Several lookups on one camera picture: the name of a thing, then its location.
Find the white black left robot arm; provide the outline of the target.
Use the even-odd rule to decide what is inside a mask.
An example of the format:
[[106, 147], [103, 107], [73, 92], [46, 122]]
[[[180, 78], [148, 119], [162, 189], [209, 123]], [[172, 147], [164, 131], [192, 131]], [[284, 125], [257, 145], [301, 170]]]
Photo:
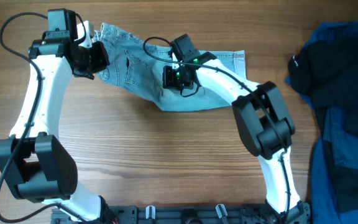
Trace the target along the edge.
[[71, 38], [35, 40], [25, 59], [30, 82], [21, 113], [7, 139], [0, 140], [0, 192], [6, 183], [16, 199], [44, 206], [19, 223], [55, 207], [78, 223], [118, 223], [105, 199], [78, 181], [75, 161], [62, 146], [58, 124], [63, 97], [72, 77], [94, 79], [109, 65], [102, 42], [82, 45]]

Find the light blue denim shorts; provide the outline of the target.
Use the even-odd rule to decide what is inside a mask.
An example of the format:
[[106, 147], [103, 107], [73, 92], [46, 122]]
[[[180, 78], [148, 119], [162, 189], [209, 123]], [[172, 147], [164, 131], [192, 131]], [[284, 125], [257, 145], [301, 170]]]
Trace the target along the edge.
[[189, 112], [231, 105], [203, 87], [188, 98], [178, 90], [165, 89], [162, 73], [167, 63], [149, 57], [142, 48], [144, 41], [118, 26], [103, 23], [93, 40], [104, 44], [109, 58], [109, 65], [97, 73], [98, 77], [106, 84], [154, 102], [162, 111]]

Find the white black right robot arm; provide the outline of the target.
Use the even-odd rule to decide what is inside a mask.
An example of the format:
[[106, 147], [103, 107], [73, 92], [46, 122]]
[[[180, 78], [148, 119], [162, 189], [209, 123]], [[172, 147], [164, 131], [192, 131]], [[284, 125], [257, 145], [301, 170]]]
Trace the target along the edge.
[[193, 85], [211, 90], [231, 104], [244, 147], [260, 162], [267, 189], [259, 219], [271, 223], [306, 223], [307, 204], [296, 191], [290, 164], [295, 125], [280, 90], [258, 84], [226, 68], [212, 53], [172, 61], [163, 69], [163, 87]]

